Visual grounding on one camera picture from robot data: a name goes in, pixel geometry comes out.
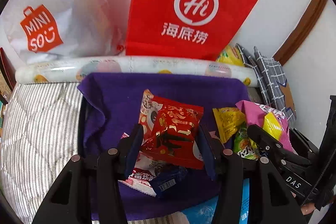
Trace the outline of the person's right hand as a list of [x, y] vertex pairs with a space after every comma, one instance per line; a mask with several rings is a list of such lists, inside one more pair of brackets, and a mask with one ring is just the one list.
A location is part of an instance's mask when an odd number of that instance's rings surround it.
[[313, 202], [302, 202], [302, 197], [299, 194], [295, 192], [291, 192], [291, 194], [296, 204], [300, 206], [303, 215], [309, 215], [315, 211], [315, 204]]

